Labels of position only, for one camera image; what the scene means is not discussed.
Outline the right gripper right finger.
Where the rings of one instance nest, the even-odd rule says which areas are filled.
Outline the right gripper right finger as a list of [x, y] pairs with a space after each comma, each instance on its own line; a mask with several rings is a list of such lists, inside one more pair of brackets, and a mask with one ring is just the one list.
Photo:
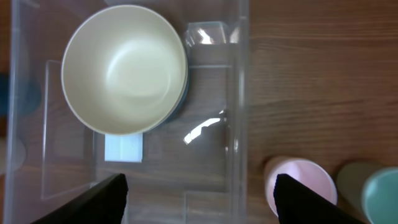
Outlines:
[[273, 195], [280, 224], [364, 224], [287, 174], [277, 176]]

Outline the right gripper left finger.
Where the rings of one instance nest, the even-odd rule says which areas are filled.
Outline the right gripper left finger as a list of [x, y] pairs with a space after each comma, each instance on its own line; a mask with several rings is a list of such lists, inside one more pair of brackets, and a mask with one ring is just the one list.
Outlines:
[[114, 174], [34, 224], [121, 224], [127, 204], [124, 174]]

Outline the pink small cup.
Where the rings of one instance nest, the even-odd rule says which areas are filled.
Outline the pink small cup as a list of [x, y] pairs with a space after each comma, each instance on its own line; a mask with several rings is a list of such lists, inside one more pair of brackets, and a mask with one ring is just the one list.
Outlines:
[[301, 184], [331, 202], [338, 203], [338, 192], [328, 172], [317, 163], [299, 157], [273, 156], [264, 167], [264, 192], [267, 203], [278, 216], [274, 201], [274, 187], [278, 174], [288, 174]]

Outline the green small cup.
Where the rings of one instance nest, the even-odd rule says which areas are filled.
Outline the green small cup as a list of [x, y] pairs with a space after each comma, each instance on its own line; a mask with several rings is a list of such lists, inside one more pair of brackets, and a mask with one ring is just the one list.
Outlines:
[[343, 198], [372, 224], [397, 224], [397, 167], [352, 162], [337, 174]]

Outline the dark blue bowl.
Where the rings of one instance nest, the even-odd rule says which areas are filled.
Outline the dark blue bowl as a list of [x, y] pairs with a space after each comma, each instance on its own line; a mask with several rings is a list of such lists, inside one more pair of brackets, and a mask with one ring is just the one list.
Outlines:
[[174, 119], [174, 117], [178, 114], [179, 110], [182, 108], [184, 101], [187, 97], [189, 88], [190, 88], [190, 74], [188, 73], [187, 82], [185, 84], [184, 91], [182, 92], [181, 99], [179, 99], [173, 111], [166, 117], [166, 119], [163, 122], [161, 122], [161, 125], [171, 122]]

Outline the cream bowl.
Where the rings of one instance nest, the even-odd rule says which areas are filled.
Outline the cream bowl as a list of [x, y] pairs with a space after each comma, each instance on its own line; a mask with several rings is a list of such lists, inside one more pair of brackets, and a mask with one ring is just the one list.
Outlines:
[[161, 124], [181, 99], [188, 62], [179, 35], [152, 9], [112, 6], [89, 17], [63, 55], [67, 104], [87, 127], [128, 135]]

